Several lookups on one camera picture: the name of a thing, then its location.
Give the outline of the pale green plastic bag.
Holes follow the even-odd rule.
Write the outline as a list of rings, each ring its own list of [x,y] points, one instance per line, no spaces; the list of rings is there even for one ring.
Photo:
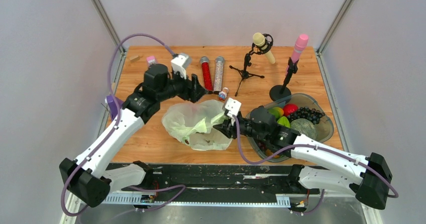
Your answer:
[[[178,103],[171,106],[162,117],[167,133],[196,151],[226,150],[232,142],[213,128],[225,120],[223,103],[206,100],[201,103]]]

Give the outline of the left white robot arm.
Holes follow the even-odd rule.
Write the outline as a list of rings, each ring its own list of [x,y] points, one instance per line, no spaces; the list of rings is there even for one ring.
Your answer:
[[[64,188],[89,207],[100,205],[109,193],[136,185],[149,190],[154,177],[149,167],[140,161],[115,170],[107,167],[124,143],[160,109],[160,103],[179,97],[192,103],[208,93],[197,75],[182,75],[168,71],[163,64],[151,65],[144,80],[122,104],[120,111],[104,132],[83,153],[59,165]]]

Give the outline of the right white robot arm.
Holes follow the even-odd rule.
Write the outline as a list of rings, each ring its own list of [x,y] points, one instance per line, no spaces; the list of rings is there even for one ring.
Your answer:
[[[292,192],[326,189],[355,196],[371,208],[384,210],[388,198],[398,198],[392,186],[392,173],[385,158],[378,153],[369,156],[353,154],[322,144],[307,135],[281,125],[274,115],[260,106],[242,117],[240,112],[225,109],[226,119],[214,129],[239,143],[242,136],[262,141],[273,155],[306,160],[320,166],[314,169],[294,165],[287,186]]]

